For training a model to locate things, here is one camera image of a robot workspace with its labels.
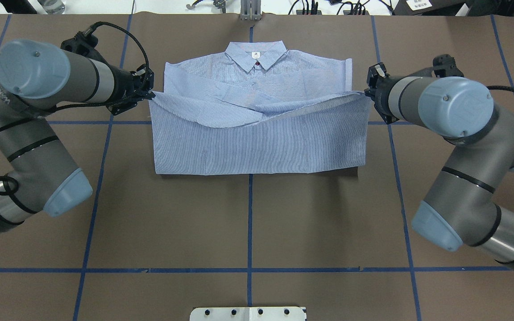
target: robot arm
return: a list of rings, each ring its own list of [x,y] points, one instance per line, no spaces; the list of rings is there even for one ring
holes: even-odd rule
[[[0,233],[39,211],[61,215],[92,194],[44,116],[65,107],[104,105],[117,115],[153,96],[147,61],[136,72],[125,71],[94,50],[98,40],[92,31],[101,24],[108,23],[79,32],[63,49],[17,39],[0,50],[0,150],[14,169],[0,177]],[[62,101],[85,104],[57,108]]]
[[[391,77],[379,63],[370,67],[368,82],[365,93],[386,123],[404,119],[455,145],[413,229],[445,250],[465,243],[514,270],[514,213],[491,201],[514,171],[514,115],[487,87],[463,77]]]

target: shirt collar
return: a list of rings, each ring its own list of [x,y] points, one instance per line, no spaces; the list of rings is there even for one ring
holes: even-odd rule
[[[259,51],[261,57],[253,59],[251,54],[246,51]],[[287,48],[282,41],[230,42],[225,51],[226,55],[247,73],[253,69],[256,61],[259,61],[263,69],[269,70],[286,52]]]

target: logo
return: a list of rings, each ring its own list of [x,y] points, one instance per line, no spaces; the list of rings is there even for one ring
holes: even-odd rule
[[[1,84],[0,84],[0,99],[5,104],[10,104],[11,100],[9,99],[9,97],[7,96],[6,93],[7,93],[7,91],[3,87],[1,87]]]

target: blue striped shirt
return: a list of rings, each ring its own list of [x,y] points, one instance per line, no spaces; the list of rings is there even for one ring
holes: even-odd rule
[[[232,42],[166,63],[150,101],[156,173],[314,173],[365,164],[371,100],[352,60]]]

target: brown table surface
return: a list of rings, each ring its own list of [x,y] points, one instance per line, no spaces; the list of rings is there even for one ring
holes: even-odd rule
[[[449,53],[470,79],[514,83],[514,18],[499,16],[0,16],[0,44],[59,45],[95,21],[128,26],[162,90],[166,61],[223,52],[230,41],[284,41],[353,58],[365,88],[379,59],[408,74]],[[133,70],[141,53],[101,27],[98,49]],[[514,96],[495,98],[514,112]],[[514,272],[469,247],[455,253],[410,229],[451,145],[372,112],[355,175],[162,177],[147,103],[48,118],[94,195],[58,218],[35,215],[0,235],[0,320],[187,321],[194,307],[300,305],[310,321],[514,321]],[[10,170],[0,154],[0,175]],[[495,201],[514,210],[514,173]]]

